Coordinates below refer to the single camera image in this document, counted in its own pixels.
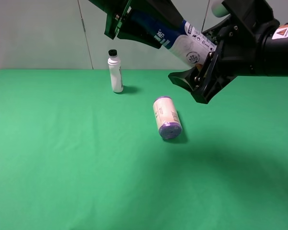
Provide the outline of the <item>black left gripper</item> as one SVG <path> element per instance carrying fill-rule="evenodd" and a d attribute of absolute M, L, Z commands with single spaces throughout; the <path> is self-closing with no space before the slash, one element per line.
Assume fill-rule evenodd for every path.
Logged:
<path fill-rule="evenodd" d="M 161 44 L 142 25 L 132 19 L 136 13 L 134 10 L 149 14 L 171 29 L 178 29 L 183 22 L 182 15 L 170 0 L 89 0 L 89 2 L 107 14 L 104 32 L 107 37 L 132 40 L 156 49 L 160 49 Z M 131 2 L 134 10 L 123 14 Z"/>

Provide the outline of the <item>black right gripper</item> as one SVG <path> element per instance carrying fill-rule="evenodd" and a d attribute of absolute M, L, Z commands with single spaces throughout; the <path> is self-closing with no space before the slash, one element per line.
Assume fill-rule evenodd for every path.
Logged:
<path fill-rule="evenodd" d="M 193 67 L 168 75 L 170 81 L 188 91 L 197 103 L 208 104 L 236 76 L 265 76 L 264 44 L 280 25 L 265 0 L 224 0 L 222 5 L 238 20 L 226 18 L 204 31 L 214 44 L 201 69 Z"/>

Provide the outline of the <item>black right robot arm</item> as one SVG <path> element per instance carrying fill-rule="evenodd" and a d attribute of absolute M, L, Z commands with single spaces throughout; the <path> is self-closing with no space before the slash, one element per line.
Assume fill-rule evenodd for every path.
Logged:
<path fill-rule="evenodd" d="M 265 0 L 217 0 L 223 21 L 204 35 L 217 44 L 201 68 L 169 74 L 171 82 L 207 104 L 237 76 L 288 77 L 288 23 L 280 24 Z"/>

